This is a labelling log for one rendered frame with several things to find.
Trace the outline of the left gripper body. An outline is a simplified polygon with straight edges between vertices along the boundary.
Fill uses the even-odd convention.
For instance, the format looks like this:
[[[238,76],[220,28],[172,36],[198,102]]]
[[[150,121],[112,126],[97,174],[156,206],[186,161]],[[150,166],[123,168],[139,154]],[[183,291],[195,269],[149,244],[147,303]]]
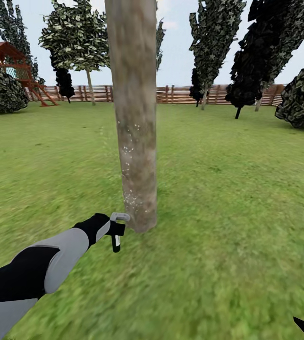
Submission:
[[[118,224],[114,221],[113,221],[113,225],[114,225],[113,231],[109,234],[109,236],[113,236],[113,235],[123,236],[126,225]]]

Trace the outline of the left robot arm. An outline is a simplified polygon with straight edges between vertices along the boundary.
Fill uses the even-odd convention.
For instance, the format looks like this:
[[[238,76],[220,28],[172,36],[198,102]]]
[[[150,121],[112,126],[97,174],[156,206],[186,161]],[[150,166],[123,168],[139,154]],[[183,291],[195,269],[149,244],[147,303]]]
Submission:
[[[0,268],[0,340],[45,294],[54,293],[84,253],[105,234],[123,236],[130,215],[113,212],[95,214],[73,228],[40,240],[19,252],[9,265]]]

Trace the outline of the pesticide atomizer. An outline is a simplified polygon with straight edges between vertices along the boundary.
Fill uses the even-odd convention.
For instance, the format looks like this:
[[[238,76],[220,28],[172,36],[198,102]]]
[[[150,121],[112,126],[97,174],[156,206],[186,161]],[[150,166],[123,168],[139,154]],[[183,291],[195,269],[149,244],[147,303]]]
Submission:
[[[113,235],[112,237],[112,247],[113,247],[113,252],[117,253],[120,251],[120,236],[118,235]]]

